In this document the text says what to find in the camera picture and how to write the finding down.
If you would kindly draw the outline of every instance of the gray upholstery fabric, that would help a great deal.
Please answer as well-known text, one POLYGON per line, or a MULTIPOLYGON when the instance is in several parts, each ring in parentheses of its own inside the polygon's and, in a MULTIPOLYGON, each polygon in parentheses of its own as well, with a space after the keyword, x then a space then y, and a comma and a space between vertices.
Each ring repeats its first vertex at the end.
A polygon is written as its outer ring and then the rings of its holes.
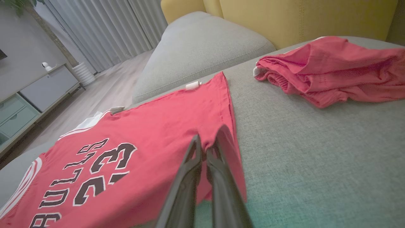
POLYGON ((0 208, 11 198, 31 163, 42 153, 47 152, 56 142, 50 139, 18 156, 0 170, 0 208))
POLYGON ((203 12, 188 14, 164 32, 135 84, 132 101, 138 103, 274 50, 268 40, 242 26, 203 12))
MULTIPOLYGON (((401 47, 348 39, 367 48, 401 47)), ((318 109, 256 81, 258 59, 224 70, 255 227, 404 227, 405 100, 318 109)), ((203 202, 196 227, 211 221, 211 204, 203 202)))

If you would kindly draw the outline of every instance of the red basketball jersey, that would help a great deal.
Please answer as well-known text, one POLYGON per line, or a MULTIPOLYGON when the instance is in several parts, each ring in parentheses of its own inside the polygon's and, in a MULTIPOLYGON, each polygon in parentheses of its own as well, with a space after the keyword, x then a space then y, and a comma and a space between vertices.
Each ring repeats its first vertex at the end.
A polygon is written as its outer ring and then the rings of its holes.
MULTIPOLYGON (((207 149, 218 131, 235 147, 226 157, 245 198, 232 103, 219 73, 195 90, 107 111, 94 126, 62 135, 1 208, 0 227, 130 227, 155 219, 193 136, 207 149)), ((211 195, 205 175, 203 164, 197 202, 211 195)))

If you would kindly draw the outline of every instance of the black lettering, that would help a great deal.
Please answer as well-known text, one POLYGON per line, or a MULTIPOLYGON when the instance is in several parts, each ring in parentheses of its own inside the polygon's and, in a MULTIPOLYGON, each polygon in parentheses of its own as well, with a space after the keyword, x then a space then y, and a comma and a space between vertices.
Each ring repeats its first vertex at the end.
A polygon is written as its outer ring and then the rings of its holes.
POLYGON ((48 200, 48 201, 42 200, 42 202, 41 202, 41 204, 39 204, 38 208, 61 205, 62 203, 65 202, 66 198, 68 197, 68 194, 69 194, 69 189, 64 189, 64 190, 59 190, 59 191, 48 190, 45 192, 44 198, 47 198, 50 196, 62 195, 61 199, 60 200, 48 200))
POLYGON ((47 224, 48 221, 56 222, 57 220, 60 220, 61 218, 62 218, 62 215, 60 213, 36 214, 34 216, 34 218, 32 219, 30 228, 45 228, 47 226, 50 226, 50 224, 47 224))
POLYGON ((128 173, 129 173, 129 171, 123 172, 123 173, 113 173, 111 175, 111 178, 110 178, 110 181, 108 182, 108 184, 113 185, 115 182, 119 181, 121 178, 123 178, 128 173))
POLYGON ((75 176, 74 176, 73 178, 54 180, 54 181, 51 183, 50 187, 51 187, 51 186, 54 186, 54 185, 57 185, 57 184, 74 183, 74 182, 77 180, 77 178, 79 177, 79 175, 80 175, 80 173, 81 173, 82 170, 83 170, 83 168, 74 170, 74 171, 73 171, 73 174, 74 174, 75 176))
POLYGON ((122 159, 120 159, 115 169, 124 169, 128 163, 128 160, 131 158, 132 153, 136 150, 137 148, 130 143, 121 143, 116 148, 110 151, 105 151, 94 161, 92 167, 90 168, 90 173, 94 174, 100 171, 101 167, 104 165, 104 163, 102 163, 104 158, 110 158, 107 163, 117 161, 120 152, 123 152, 122 159))
POLYGON ((81 206, 87 201, 89 197, 87 191, 90 187, 93 187, 93 197, 102 193, 105 190, 104 176, 93 177, 83 182, 73 199, 73 206, 81 206))
POLYGON ((88 153, 88 154, 86 154, 86 158, 85 158, 85 159, 83 159, 83 160, 81 160, 81 161, 79 161, 79 162, 68 163, 68 164, 65 165, 65 167, 63 168, 63 170, 66 169, 66 168, 69 167, 69 166, 83 165, 84 163, 86 163, 86 162, 87 162, 92 156, 94 156, 95 154, 96 154, 96 152, 88 153))
POLYGON ((103 141, 100 142, 95 142, 93 144, 89 144, 89 145, 85 145, 83 146, 78 152, 77 154, 82 154, 82 153, 87 153, 90 150, 94 150, 94 149, 100 149, 102 148, 108 141, 109 138, 104 139, 103 141))

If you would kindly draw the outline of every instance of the gray wall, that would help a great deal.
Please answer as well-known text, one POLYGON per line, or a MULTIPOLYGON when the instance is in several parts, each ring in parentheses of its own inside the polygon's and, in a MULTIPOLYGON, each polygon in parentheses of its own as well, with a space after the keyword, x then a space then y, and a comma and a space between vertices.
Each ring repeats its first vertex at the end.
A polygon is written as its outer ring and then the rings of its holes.
POLYGON ((0 49, 8 56, 0 60, 0 101, 39 79, 45 68, 66 62, 66 58, 28 14, 19 18, 0 5, 0 49))

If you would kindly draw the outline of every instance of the white cabinet door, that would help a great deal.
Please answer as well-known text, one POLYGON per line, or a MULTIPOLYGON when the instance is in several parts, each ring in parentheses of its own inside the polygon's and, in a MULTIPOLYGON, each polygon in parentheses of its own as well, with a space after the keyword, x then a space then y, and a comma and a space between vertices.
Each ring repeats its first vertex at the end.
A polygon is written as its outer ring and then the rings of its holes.
POLYGON ((66 93, 68 90, 70 90, 70 88, 78 83, 77 79, 65 66, 62 66, 59 69, 49 73, 49 76, 52 79, 52 82, 55 83, 55 86, 59 87, 63 93, 66 93))
POLYGON ((36 80, 20 92, 42 112, 65 94, 49 75, 36 80))
POLYGON ((72 73, 61 66, 20 92, 43 112, 77 83, 72 73))

